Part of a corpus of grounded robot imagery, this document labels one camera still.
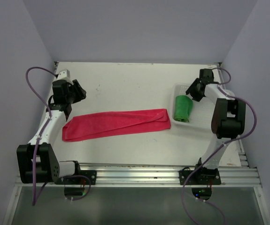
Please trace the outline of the green towel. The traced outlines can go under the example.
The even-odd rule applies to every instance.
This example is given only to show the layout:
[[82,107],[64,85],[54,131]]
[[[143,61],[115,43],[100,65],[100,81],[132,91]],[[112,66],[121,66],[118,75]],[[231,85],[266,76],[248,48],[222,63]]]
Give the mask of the green towel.
[[189,122],[192,109],[193,101],[188,96],[176,96],[173,119],[179,122]]

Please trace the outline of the clear plastic tray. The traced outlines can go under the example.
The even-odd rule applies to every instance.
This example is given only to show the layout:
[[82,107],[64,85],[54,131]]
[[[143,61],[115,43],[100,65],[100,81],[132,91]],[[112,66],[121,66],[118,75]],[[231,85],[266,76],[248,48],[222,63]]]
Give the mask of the clear plastic tray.
[[175,100],[179,95],[185,95],[190,84],[175,83],[170,95],[170,106],[168,109],[170,120],[173,124],[181,127],[196,128],[211,132],[211,120],[215,105],[208,98],[203,98],[200,102],[193,101],[193,109],[188,122],[179,122],[173,119],[175,112]]

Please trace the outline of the pink towel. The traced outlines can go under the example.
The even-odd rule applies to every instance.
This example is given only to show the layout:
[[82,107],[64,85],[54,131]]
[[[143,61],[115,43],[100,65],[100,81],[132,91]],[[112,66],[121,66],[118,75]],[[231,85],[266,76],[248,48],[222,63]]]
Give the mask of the pink towel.
[[64,142],[138,133],[171,128],[166,109],[99,112],[73,117],[62,128]]

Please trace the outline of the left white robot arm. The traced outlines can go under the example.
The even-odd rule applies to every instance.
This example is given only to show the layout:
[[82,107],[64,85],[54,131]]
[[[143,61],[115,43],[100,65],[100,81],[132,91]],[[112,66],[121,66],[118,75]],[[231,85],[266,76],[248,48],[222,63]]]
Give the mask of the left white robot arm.
[[66,178],[71,184],[81,181],[82,172],[75,160],[58,161],[53,145],[72,112],[72,104],[86,98],[86,91],[77,80],[56,80],[53,94],[45,101],[46,114],[39,130],[31,140],[16,151],[22,183],[59,183]]

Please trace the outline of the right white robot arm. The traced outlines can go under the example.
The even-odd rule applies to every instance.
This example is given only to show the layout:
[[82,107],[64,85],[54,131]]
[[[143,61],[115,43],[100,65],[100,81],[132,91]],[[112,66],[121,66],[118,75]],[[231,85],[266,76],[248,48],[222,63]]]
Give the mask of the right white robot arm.
[[214,81],[212,69],[201,69],[199,77],[186,91],[194,101],[208,98],[214,105],[211,120],[212,138],[205,154],[199,158],[194,171],[183,175],[184,185],[221,184],[219,162],[227,149],[245,129],[246,103],[226,93],[221,84]]

